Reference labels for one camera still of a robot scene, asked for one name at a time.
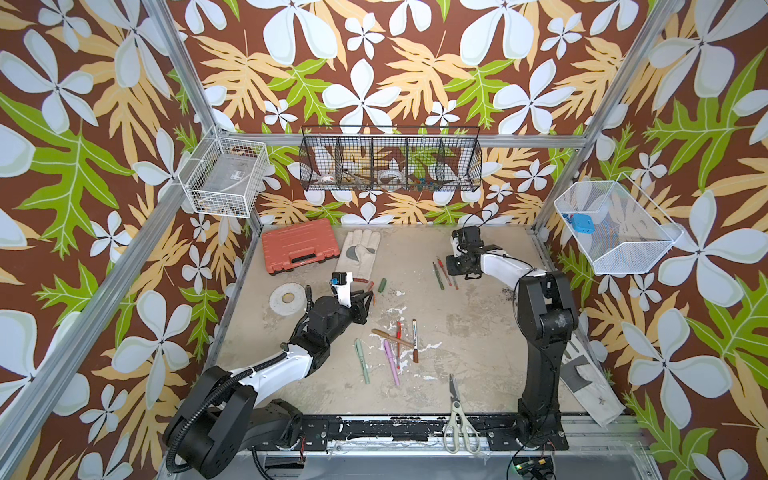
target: metal mesh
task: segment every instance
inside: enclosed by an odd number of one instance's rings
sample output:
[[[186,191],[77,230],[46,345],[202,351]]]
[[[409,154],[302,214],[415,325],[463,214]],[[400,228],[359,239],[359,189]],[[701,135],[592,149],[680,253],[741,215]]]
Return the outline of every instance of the metal mesh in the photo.
[[[575,182],[554,207],[564,217],[592,219],[593,233],[565,224],[597,275],[647,273],[676,240],[617,181]]]
[[[304,190],[475,191],[482,150],[476,135],[344,134],[303,127],[299,152]]]
[[[266,145],[221,137],[192,152],[198,164],[184,191],[194,211],[248,218],[269,165]]]

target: black wire basket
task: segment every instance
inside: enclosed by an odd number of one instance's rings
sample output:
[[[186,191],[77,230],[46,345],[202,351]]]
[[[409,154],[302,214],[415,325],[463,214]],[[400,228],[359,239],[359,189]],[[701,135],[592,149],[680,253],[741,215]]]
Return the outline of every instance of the black wire basket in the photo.
[[[360,126],[361,131],[376,126]],[[391,134],[344,134],[305,125],[299,150],[304,190],[475,191],[482,150],[478,127],[397,127]]]

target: work surface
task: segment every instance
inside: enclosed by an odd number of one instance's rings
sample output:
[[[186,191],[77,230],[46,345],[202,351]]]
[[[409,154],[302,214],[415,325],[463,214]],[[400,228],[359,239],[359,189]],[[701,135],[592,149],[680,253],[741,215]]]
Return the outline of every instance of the work surface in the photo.
[[[491,276],[458,280],[458,290],[441,291],[432,262],[451,254],[451,227],[377,229],[382,241],[373,267],[376,305],[366,325],[352,324],[331,346],[322,368],[270,398],[281,398],[307,414],[435,413],[450,410],[449,374],[458,380],[466,412],[514,412],[525,387],[528,346],[518,331],[511,289]],[[339,245],[354,229],[335,228]],[[483,227],[482,239],[512,257],[541,267],[524,227]],[[283,283],[312,286],[313,297],[331,295],[328,284],[336,260],[313,263],[290,273],[269,275],[261,243],[253,255],[217,364],[224,369],[252,365],[280,351],[302,312],[280,316],[269,307],[270,294]],[[387,279],[378,293],[379,281]],[[403,338],[412,340],[411,320],[419,325],[419,363],[401,352],[401,385],[392,378],[380,337],[371,329],[392,334],[403,321]],[[355,351],[362,340],[370,372],[369,385]],[[560,382],[562,412],[583,412]]]

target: green pen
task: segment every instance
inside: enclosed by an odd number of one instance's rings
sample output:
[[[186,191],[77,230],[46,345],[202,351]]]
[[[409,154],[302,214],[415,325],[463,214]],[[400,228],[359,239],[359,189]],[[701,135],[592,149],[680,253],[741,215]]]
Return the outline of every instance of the green pen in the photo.
[[[432,262],[432,268],[435,270],[435,276],[437,277],[437,283],[440,284],[440,290],[445,290],[445,287],[442,285],[442,280],[440,279],[440,272],[437,271],[435,262]]]
[[[366,366],[366,358],[362,352],[362,342],[360,339],[355,339],[355,350],[357,350],[357,358],[360,359],[360,365],[362,366],[362,376],[366,379],[366,385],[371,383],[371,379],[368,378],[368,367]]]

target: white glove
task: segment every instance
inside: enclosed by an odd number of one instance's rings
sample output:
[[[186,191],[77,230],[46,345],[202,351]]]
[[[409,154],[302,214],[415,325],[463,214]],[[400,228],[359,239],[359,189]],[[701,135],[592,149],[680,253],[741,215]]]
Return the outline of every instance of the white glove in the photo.
[[[355,278],[371,280],[373,262],[379,249],[382,234],[366,229],[349,232],[336,262],[337,272],[352,272]]]

